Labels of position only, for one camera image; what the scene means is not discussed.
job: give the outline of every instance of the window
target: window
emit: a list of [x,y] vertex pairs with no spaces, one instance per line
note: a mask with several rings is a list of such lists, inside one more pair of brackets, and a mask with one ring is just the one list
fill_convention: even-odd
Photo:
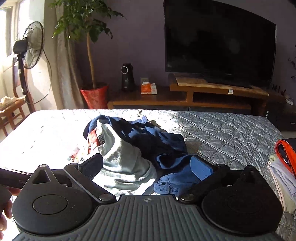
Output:
[[12,7],[0,8],[0,57],[7,57],[11,54],[11,21]]
[[22,39],[25,30],[31,23],[29,18],[29,5],[30,0],[22,0],[19,7],[19,18],[18,18],[18,39]]

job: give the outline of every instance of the electric fan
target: electric fan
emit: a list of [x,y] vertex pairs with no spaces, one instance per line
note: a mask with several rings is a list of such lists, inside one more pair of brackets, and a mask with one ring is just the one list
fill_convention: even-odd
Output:
[[13,46],[13,52],[17,55],[18,72],[20,83],[22,86],[22,94],[25,96],[26,102],[29,102],[28,87],[25,79],[24,68],[33,68],[41,57],[44,44],[44,30],[40,22],[31,23],[21,40],[17,40]]

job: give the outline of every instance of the television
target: television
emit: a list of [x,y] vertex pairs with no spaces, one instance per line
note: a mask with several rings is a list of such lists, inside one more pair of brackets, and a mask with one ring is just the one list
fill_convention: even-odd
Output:
[[271,82],[274,23],[212,0],[164,0],[164,17],[167,72],[245,87]]

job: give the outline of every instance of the gray quilted bedspread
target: gray quilted bedspread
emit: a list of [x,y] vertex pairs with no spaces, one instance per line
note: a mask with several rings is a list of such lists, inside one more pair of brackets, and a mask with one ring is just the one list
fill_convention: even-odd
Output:
[[[161,110],[38,111],[0,144],[0,165],[27,172],[34,172],[40,164],[62,168],[71,150],[84,141],[86,124],[100,114],[126,120],[145,115],[162,129],[182,134],[188,153],[232,169],[255,166],[278,195],[267,162],[282,135],[267,119],[258,116]],[[292,215],[285,213],[277,233],[286,241],[295,241],[295,224]]]

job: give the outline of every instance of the bag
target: bag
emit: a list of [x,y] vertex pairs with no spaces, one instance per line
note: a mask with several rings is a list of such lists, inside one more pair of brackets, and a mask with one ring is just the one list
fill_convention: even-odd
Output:
[[279,140],[275,151],[281,162],[296,178],[296,138]]

